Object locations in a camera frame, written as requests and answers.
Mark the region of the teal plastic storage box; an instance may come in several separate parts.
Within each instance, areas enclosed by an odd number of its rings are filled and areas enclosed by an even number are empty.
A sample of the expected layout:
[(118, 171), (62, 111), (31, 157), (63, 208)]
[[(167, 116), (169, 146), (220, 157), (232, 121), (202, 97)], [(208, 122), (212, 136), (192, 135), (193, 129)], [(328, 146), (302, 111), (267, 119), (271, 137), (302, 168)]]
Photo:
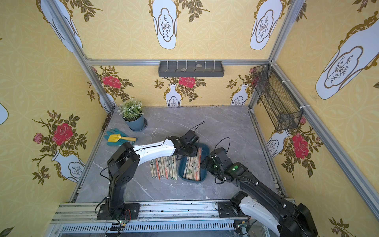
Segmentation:
[(200, 163), (209, 153), (209, 147), (206, 144), (200, 143), (197, 145), (197, 155), (195, 157), (181, 156), (178, 167), (179, 177), (184, 181), (192, 183), (201, 183), (205, 180), (207, 171), (200, 167)]

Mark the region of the green label chopsticks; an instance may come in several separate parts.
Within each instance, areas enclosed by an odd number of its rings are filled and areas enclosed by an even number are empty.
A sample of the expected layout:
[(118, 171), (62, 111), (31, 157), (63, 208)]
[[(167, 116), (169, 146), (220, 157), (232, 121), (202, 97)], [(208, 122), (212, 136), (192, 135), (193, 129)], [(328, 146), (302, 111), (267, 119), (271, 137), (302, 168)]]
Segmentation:
[(166, 178), (167, 179), (173, 179), (172, 158), (171, 157), (165, 158), (165, 172), (166, 172)]

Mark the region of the green tip chopsticks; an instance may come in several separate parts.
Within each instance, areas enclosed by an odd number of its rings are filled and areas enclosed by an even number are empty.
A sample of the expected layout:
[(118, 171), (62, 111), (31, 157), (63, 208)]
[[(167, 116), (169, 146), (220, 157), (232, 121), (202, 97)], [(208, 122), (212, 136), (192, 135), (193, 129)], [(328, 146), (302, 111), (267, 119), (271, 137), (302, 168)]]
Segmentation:
[(178, 180), (176, 157), (172, 157), (172, 174), (173, 179)]

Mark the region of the red striped chopsticks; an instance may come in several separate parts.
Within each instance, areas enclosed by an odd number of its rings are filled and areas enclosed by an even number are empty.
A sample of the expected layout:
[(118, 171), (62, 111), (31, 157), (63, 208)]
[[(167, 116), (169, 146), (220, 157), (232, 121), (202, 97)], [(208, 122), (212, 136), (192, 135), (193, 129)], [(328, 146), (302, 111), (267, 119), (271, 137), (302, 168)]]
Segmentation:
[(161, 172), (160, 172), (160, 165), (159, 165), (159, 159), (155, 159), (156, 162), (156, 171), (157, 171), (157, 178), (161, 179)]

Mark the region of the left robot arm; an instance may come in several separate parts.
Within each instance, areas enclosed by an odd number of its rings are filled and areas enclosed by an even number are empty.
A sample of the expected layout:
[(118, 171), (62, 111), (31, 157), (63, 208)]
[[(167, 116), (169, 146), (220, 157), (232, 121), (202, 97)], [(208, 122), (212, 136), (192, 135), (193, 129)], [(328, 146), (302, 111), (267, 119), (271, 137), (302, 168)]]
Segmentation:
[(169, 136), (161, 142), (148, 145), (122, 144), (108, 160), (106, 167), (110, 184), (105, 205), (110, 216), (120, 217), (125, 212), (123, 196), (126, 184), (134, 177), (139, 165), (166, 156), (196, 156), (195, 144), (198, 140), (197, 135), (184, 135)]

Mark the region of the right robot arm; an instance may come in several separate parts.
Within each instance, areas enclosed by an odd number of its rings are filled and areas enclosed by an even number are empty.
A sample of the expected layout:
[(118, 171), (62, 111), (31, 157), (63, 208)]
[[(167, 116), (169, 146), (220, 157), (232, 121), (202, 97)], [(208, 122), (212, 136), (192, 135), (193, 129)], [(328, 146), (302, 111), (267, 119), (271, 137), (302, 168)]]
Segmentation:
[(311, 211), (302, 203), (296, 205), (278, 195), (241, 163), (232, 163), (219, 155), (206, 157), (201, 167), (216, 179), (233, 183), (241, 191), (234, 203), (243, 214), (267, 226), (279, 237), (316, 237), (318, 230)]

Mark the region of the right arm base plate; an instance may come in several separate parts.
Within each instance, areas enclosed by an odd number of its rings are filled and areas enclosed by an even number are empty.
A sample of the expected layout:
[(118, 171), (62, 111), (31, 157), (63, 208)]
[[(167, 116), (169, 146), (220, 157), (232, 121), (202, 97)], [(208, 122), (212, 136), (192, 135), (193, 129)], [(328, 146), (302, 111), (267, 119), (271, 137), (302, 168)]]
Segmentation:
[(250, 218), (240, 207), (231, 201), (218, 201), (214, 205), (220, 218)]

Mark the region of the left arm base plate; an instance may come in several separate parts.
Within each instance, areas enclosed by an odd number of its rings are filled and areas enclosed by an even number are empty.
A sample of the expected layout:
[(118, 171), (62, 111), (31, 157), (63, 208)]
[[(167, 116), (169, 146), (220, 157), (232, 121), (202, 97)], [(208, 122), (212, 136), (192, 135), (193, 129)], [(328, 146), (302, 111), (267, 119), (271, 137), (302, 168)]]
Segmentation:
[(139, 203), (125, 203), (118, 208), (108, 208), (106, 204), (100, 206), (96, 220), (136, 220), (140, 211)]

